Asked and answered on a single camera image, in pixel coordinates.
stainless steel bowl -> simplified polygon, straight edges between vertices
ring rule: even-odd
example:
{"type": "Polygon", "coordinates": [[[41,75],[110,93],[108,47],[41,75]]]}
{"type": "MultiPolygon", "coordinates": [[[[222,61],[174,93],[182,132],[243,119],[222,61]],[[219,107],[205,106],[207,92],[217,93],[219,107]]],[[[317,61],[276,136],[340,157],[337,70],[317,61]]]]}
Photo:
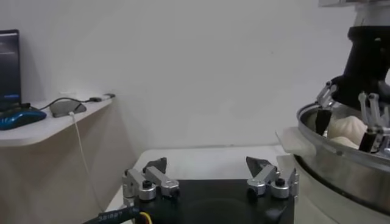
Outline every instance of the stainless steel bowl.
{"type": "Polygon", "coordinates": [[[298,156],[298,161],[334,191],[390,215],[390,159],[346,147],[317,134],[310,125],[317,110],[317,105],[311,104],[298,111],[299,130],[316,147],[314,156],[298,156]]]}

monitor screen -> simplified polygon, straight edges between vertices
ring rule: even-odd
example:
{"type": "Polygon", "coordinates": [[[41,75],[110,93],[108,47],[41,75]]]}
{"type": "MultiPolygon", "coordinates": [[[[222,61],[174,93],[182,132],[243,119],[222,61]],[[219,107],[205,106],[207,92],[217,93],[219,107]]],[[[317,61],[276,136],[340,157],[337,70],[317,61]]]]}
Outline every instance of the monitor screen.
{"type": "Polygon", "coordinates": [[[19,31],[0,31],[0,111],[21,103],[19,31]]]}

white wall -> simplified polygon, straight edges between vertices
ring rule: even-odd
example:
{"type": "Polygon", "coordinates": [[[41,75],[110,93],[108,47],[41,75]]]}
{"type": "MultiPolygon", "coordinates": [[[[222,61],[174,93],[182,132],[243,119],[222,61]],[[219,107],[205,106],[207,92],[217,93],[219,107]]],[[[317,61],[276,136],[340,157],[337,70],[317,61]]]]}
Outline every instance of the white wall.
{"type": "Polygon", "coordinates": [[[343,72],[355,18],[317,0],[8,1],[26,100],[113,91],[137,154],[275,143],[343,72]]]}
{"type": "MultiPolygon", "coordinates": [[[[295,125],[343,72],[354,17],[317,0],[0,2],[0,29],[23,36],[25,101],[118,95],[81,123],[105,204],[146,149],[275,143],[274,130],[295,125]]],[[[1,151],[1,223],[77,223],[98,211],[73,131],[1,151]]]]}

wall-mounted shelf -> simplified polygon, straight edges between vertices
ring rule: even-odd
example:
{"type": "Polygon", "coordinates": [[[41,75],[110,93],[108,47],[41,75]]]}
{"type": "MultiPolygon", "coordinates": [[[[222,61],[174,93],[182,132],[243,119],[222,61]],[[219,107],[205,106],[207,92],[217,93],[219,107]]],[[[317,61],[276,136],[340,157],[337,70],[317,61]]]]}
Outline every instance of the wall-mounted shelf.
{"type": "MultiPolygon", "coordinates": [[[[45,103],[32,103],[32,106],[39,107],[45,103]]],[[[111,103],[111,99],[98,103],[85,103],[87,111],[76,114],[75,118],[77,121],[81,121],[111,103]]],[[[70,116],[54,118],[49,109],[44,110],[44,112],[48,114],[45,120],[8,131],[0,131],[0,147],[32,145],[50,138],[73,124],[70,116]]]]}

metal screw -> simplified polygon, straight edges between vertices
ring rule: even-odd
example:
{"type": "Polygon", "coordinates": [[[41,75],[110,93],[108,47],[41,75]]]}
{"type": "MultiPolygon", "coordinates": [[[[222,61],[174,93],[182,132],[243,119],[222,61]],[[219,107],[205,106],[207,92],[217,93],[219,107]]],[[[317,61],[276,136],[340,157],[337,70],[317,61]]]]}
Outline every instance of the metal screw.
{"type": "Polygon", "coordinates": [[[149,189],[149,188],[152,187],[152,185],[153,185],[153,183],[151,181],[149,181],[149,180],[144,180],[142,182],[142,188],[143,189],[149,189]]]}
{"type": "Polygon", "coordinates": [[[279,178],[275,181],[275,185],[278,187],[283,187],[285,185],[285,183],[286,183],[286,181],[284,179],[281,179],[281,178],[279,178]]]}

